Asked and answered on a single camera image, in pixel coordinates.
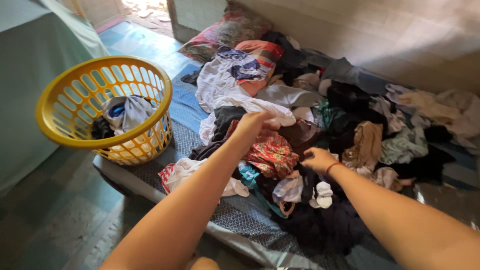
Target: hand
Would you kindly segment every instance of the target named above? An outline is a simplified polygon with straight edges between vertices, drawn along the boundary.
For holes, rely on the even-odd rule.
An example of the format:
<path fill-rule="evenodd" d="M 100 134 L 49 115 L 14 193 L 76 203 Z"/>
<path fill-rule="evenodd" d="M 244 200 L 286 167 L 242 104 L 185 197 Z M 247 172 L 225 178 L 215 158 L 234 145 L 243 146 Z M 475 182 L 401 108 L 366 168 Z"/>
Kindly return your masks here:
<path fill-rule="evenodd" d="M 304 154 L 305 160 L 301 163 L 302 166 L 311 168 L 319 175 L 325 175 L 328 167 L 338 162 L 329 151 L 316 147 L 306 150 Z"/>
<path fill-rule="evenodd" d="M 247 150 L 258 142 L 265 141 L 270 136 L 278 135 L 280 124 L 269 121 L 275 116 L 269 112 L 246 113 L 238 123 L 231 138 L 239 143 L 239 146 L 247 147 Z"/>

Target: pile of clothes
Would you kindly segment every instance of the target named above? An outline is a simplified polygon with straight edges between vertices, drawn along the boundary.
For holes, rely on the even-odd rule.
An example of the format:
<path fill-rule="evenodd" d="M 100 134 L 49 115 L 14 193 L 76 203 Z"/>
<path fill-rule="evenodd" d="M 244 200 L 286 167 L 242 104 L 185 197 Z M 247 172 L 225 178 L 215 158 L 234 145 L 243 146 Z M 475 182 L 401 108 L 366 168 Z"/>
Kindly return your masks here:
<path fill-rule="evenodd" d="M 210 113 L 200 126 L 203 145 L 159 176 L 171 192 L 226 142 L 244 114 L 268 111 L 281 126 L 278 135 L 250 148 L 223 196 L 256 196 L 308 255 L 347 254 L 370 232 L 336 182 L 301 165 L 303 152 L 328 149 L 393 191 L 415 180 L 441 181 L 444 164 L 455 158 L 429 142 L 453 140 L 473 151 L 468 140 L 480 134 L 473 121 L 480 100 L 458 90 L 434 95 L 391 84 L 386 95 L 369 94 L 349 79 L 354 69 L 342 71 L 345 59 L 322 66 L 306 53 L 270 31 L 262 40 L 221 47 L 200 71 L 183 77 L 198 86 L 195 96 Z"/>

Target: basket rim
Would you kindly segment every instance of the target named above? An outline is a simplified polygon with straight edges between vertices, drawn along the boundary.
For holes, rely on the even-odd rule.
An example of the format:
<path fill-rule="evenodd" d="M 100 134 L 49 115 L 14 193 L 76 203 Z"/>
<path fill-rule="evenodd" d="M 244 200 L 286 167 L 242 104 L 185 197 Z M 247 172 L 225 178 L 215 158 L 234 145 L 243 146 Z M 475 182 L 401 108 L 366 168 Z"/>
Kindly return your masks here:
<path fill-rule="evenodd" d="M 146 62 L 147 64 L 150 64 L 155 68 L 159 74 L 160 74 L 160 79 L 164 83 L 164 95 L 163 95 L 163 100 L 158 106 L 157 110 L 155 111 L 152 116 L 150 116 L 145 122 L 142 124 L 138 125 L 132 130 L 129 130 L 121 135 L 114 136 L 111 138 L 106 138 L 106 139 L 99 139 L 99 140 L 81 140 L 81 139 L 72 139 L 66 136 L 62 136 L 57 134 L 56 132 L 53 131 L 54 127 L 50 125 L 50 123 L 47 121 L 47 118 L 44 114 L 44 108 L 46 106 L 46 101 L 50 96 L 50 93 L 52 92 L 53 88 L 67 75 L 70 73 L 74 72 L 78 68 L 89 65 L 94 62 L 99 62 L 99 61 L 105 61 L 109 59 L 133 59 L 133 60 L 138 60 L 138 61 L 143 61 Z M 129 56 L 129 55 L 115 55 L 115 56 L 105 56 L 105 57 L 100 57 L 100 58 L 95 58 L 91 59 L 88 61 L 85 61 L 83 63 L 80 63 L 78 65 L 75 65 L 71 67 L 70 69 L 64 71 L 62 74 L 57 76 L 53 81 L 51 81 L 47 87 L 43 90 L 42 95 L 38 99 L 37 102 L 37 107 L 36 107 L 36 122 L 40 127 L 40 130 L 42 133 L 51 141 L 54 143 L 67 146 L 67 147 L 72 147 L 72 148 L 77 148 L 77 149 L 88 149 L 88 150 L 95 150 L 95 149 L 103 149 L 103 148 L 108 148 L 108 147 L 113 147 L 116 145 L 120 145 L 123 143 L 126 143 L 130 140 L 135 139 L 136 137 L 142 135 L 145 133 L 147 130 L 152 128 L 167 112 L 168 107 L 170 106 L 170 103 L 172 101 L 172 95 L 173 95 L 173 90 L 172 90 L 172 82 L 170 78 L 168 77 L 167 73 L 156 63 L 142 58 L 142 57 L 137 57 L 137 56 Z"/>

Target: green sheet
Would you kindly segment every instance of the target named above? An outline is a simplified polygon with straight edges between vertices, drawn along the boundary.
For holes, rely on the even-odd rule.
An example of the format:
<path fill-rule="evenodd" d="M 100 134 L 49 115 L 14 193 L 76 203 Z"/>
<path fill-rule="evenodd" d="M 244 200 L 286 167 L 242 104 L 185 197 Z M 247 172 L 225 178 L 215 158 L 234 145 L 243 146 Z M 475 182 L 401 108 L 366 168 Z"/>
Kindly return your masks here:
<path fill-rule="evenodd" d="M 57 148 L 35 121 L 45 86 L 76 64 L 108 55 L 90 23 L 55 0 L 7 1 L 2 9 L 24 14 L 0 19 L 0 196 Z"/>

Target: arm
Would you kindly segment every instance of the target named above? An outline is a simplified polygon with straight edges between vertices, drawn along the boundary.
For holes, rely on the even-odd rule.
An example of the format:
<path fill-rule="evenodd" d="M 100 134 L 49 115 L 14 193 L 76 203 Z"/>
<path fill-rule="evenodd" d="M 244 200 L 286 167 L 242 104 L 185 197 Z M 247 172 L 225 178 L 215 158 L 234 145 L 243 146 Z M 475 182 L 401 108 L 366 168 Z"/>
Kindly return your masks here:
<path fill-rule="evenodd" d="M 240 159 L 257 135 L 278 126 L 270 113 L 245 114 L 229 138 L 127 234 L 101 270 L 181 269 L 187 264 Z"/>
<path fill-rule="evenodd" d="M 318 174 L 337 162 L 323 149 L 305 151 Z M 407 269 L 480 269 L 480 233 L 416 200 L 380 187 L 342 165 L 331 176 L 375 237 Z"/>

